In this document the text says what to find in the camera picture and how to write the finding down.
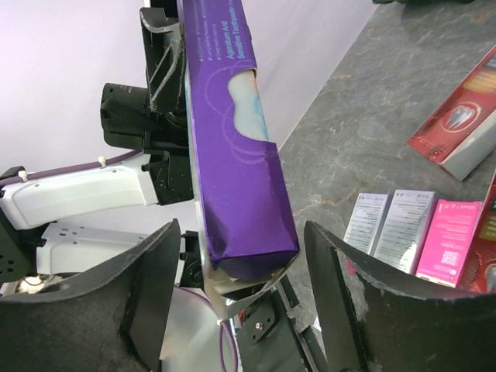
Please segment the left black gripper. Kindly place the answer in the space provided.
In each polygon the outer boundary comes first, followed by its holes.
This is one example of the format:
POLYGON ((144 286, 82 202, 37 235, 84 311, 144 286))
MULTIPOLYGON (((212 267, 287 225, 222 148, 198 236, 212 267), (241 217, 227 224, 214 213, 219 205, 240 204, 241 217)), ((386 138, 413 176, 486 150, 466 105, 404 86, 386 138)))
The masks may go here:
POLYGON ((149 91, 104 85, 100 105, 104 141, 129 150, 185 149, 188 134, 182 25, 179 19, 166 16, 162 8, 142 8, 139 17, 149 91))

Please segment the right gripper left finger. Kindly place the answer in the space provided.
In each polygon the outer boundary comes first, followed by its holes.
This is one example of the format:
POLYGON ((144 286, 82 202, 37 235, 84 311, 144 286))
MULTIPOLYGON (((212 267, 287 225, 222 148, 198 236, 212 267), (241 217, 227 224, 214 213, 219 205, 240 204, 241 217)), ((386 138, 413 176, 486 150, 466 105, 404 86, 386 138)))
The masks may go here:
POLYGON ((159 371, 181 228, 35 294, 1 299, 3 371, 159 371))

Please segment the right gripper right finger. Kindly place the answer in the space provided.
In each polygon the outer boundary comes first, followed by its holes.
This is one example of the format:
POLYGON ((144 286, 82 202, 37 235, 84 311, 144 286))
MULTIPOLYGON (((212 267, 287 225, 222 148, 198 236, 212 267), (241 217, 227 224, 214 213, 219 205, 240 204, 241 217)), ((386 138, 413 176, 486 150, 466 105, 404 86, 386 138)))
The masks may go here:
POLYGON ((307 222, 305 254, 331 371, 493 371, 495 296, 406 274, 307 222))

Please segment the red 3d toothpaste box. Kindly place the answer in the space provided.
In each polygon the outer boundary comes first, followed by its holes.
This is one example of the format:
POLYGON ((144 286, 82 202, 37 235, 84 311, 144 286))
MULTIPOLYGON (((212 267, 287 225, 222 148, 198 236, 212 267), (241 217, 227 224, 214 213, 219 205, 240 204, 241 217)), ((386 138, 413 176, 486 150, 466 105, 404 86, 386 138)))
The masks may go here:
POLYGON ((495 49, 484 56, 407 144, 458 181, 495 150, 495 49))
POLYGON ((495 293, 495 181, 485 198, 458 288, 495 293))

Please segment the purple toothpaste box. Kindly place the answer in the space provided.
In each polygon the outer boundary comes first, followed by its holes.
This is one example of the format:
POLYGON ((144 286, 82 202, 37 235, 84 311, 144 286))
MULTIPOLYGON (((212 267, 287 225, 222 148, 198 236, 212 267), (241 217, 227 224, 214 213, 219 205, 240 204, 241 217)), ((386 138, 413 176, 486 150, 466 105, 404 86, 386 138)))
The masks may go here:
POLYGON ((299 251, 257 62, 239 1, 185 1, 183 26, 195 193, 211 265, 260 281, 299 251))

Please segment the silver toothpaste box right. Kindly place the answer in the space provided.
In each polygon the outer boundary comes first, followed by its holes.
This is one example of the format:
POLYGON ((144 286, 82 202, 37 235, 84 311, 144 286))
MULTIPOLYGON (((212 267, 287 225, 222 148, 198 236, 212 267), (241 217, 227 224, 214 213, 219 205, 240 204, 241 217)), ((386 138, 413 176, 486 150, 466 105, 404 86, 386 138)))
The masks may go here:
POLYGON ((400 271, 414 274, 437 201, 433 191, 396 190, 374 258, 400 271))

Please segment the silver toothpaste box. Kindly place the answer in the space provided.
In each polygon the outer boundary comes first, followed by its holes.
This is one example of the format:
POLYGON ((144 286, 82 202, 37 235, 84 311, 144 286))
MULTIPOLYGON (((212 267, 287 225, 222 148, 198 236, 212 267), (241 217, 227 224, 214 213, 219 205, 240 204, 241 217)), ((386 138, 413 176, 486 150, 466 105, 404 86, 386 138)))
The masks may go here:
POLYGON ((414 274, 437 201, 433 191, 396 190, 374 258, 400 271, 414 274))
POLYGON ((389 194, 359 193, 343 241, 373 255, 390 202, 389 194))

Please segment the silver toothpaste box left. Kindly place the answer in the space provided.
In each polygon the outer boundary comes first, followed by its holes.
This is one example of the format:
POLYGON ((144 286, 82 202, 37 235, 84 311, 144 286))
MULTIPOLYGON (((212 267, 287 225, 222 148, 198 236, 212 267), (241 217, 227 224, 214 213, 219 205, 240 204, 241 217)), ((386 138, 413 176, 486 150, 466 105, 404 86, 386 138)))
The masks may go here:
POLYGON ((390 202, 389 194, 359 193, 343 241, 373 255, 390 202))

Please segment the pink toothpaste box left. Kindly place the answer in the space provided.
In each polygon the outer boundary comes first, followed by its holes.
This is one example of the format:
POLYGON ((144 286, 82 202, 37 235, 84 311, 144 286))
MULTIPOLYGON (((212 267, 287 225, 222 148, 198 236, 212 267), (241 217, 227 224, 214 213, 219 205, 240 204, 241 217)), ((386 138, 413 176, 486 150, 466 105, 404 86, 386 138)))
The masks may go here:
POLYGON ((474 236, 480 201, 438 200, 415 276, 454 288, 474 236))

